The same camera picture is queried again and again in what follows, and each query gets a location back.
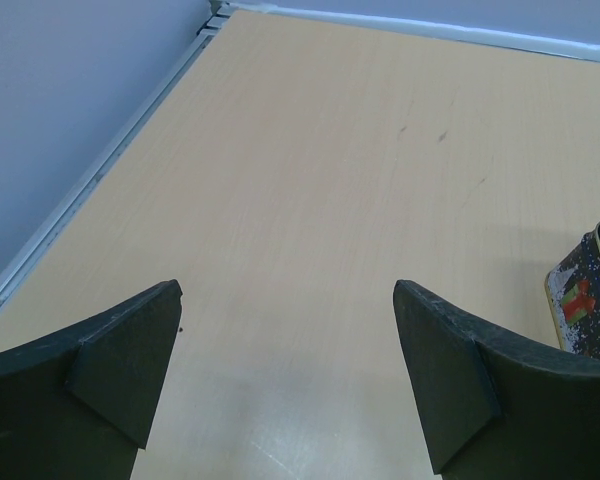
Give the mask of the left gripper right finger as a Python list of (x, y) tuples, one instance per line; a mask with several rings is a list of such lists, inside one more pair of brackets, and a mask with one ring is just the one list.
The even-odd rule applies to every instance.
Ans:
[(393, 305), (432, 470), (445, 479), (600, 479), (600, 360), (397, 282)]

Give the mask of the square cookie tin box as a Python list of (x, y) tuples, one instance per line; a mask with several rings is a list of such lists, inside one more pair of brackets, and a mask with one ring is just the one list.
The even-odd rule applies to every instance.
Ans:
[(560, 348), (600, 360), (600, 235), (594, 229), (545, 278)]

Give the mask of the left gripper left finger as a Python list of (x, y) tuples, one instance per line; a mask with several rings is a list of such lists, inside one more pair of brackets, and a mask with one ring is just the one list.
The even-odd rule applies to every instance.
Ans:
[(0, 352), (0, 479), (128, 479), (146, 448), (179, 332), (160, 282)]

